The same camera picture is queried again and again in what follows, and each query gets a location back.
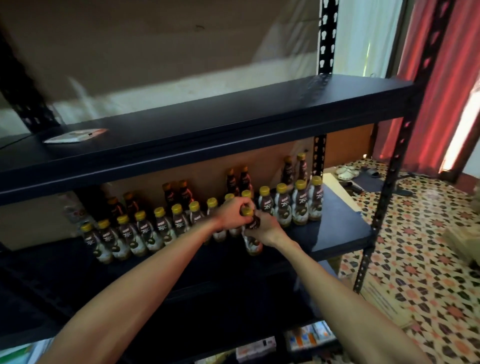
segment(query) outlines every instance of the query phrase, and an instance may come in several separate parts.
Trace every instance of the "human arm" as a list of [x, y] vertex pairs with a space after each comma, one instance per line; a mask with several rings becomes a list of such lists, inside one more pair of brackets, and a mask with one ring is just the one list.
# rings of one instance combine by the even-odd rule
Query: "human arm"
[[88, 302], [55, 337], [39, 364], [116, 363], [163, 302], [200, 246], [213, 232], [251, 222], [237, 197], [211, 218], [195, 224], [172, 244], [111, 283]]
[[256, 214], [261, 217], [260, 228], [247, 230], [246, 235], [278, 249], [292, 264], [329, 327], [357, 363], [430, 363], [399, 327], [310, 258], [273, 216]]

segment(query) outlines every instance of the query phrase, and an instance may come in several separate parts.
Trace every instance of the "white curtain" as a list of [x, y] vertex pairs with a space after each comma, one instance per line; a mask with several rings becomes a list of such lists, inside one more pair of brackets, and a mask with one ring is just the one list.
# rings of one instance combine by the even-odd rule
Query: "white curtain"
[[340, 0], [333, 73], [385, 77], [402, 0]]

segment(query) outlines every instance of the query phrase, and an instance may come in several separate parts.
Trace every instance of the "patterned tile floor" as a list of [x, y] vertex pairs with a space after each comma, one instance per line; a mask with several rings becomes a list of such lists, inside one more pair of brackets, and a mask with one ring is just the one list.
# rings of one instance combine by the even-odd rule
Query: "patterned tile floor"
[[[371, 160], [351, 166], [365, 164], [385, 175], [386, 165]], [[394, 195], [369, 271], [412, 312], [416, 324], [407, 334], [433, 363], [480, 363], [480, 275], [442, 239], [445, 227], [480, 225], [480, 216], [468, 195], [443, 181], [409, 177], [399, 186], [414, 196]], [[368, 223], [379, 194], [353, 197]], [[344, 255], [340, 275], [356, 272], [360, 258]]]

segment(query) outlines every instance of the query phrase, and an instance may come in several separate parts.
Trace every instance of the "gold bottle cap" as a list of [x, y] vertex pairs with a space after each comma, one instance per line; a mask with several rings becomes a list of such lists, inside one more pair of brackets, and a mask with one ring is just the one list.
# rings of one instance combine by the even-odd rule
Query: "gold bottle cap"
[[165, 209], [163, 207], [157, 207], [153, 213], [155, 214], [155, 217], [157, 218], [162, 218], [165, 216]]
[[133, 198], [133, 193], [132, 192], [125, 192], [123, 194], [123, 199], [126, 200], [131, 200]]
[[278, 185], [276, 185], [276, 191], [279, 194], [284, 194], [285, 192], [287, 192], [287, 189], [287, 185], [284, 183], [279, 183]]
[[312, 177], [312, 185], [319, 186], [323, 183], [322, 178], [320, 176], [313, 176]]
[[172, 206], [172, 212], [174, 214], [181, 214], [183, 212], [183, 209], [181, 208], [180, 204], [175, 204]]
[[135, 212], [135, 220], [137, 220], [137, 221], [145, 220], [146, 216], [147, 216], [147, 214], [143, 210]]
[[126, 224], [128, 223], [128, 220], [128, 215], [122, 215], [117, 217], [117, 221], [119, 222], [119, 224]]
[[191, 212], [197, 212], [198, 210], [200, 210], [200, 204], [198, 203], [198, 201], [192, 201], [188, 205], [188, 208]]
[[209, 208], [217, 207], [217, 206], [218, 206], [218, 201], [216, 200], [215, 197], [209, 198], [209, 199], [207, 200], [207, 206], [208, 206]]
[[93, 230], [93, 225], [89, 222], [86, 222], [80, 227], [80, 230], [83, 232], [89, 232]]
[[109, 199], [107, 200], [107, 203], [108, 203], [109, 205], [115, 205], [115, 204], [117, 204], [118, 202], [119, 202], [119, 199], [116, 198], [116, 197], [111, 197], [111, 198], [109, 198]]
[[241, 208], [241, 214], [243, 216], [253, 216], [253, 210], [251, 207], [244, 206]]
[[304, 190], [305, 188], [307, 188], [307, 181], [305, 180], [297, 180], [295, 182], [295, 188], [297, 190]]
[[260, 196], [268, 196], [270, 194], [270, 187], [262, 186], [260, 187]]
[[110, 221], [106, 218], [105, 220], [101, 220], [98, 222], [98, 227], [101, 229], [108, 228], [110, 226]]

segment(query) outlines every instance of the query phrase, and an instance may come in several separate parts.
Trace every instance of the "hand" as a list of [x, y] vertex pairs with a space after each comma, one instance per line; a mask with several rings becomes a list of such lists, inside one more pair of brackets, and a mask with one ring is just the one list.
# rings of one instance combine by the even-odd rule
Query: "hand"
[[215, 212], [215, 218], [220, 225], [219, 230], [234, 229], [252, 222], [253, 218], [251, 216], [240, 214], [240, 209], [244, 204], [248, 204], [252, 209], [255, 209], [255, 204], [248, 197], [235, 197], [225, 201]]
[[260, 218], [260, 227], [258, 229], [245, 230], [244, 234], [246, 236], [252, 236], [261, 243], [277, 249], [281, 244], [292, 241], [283, 231], [275, 217], [260, 210], [255, 210], [255, 215]]

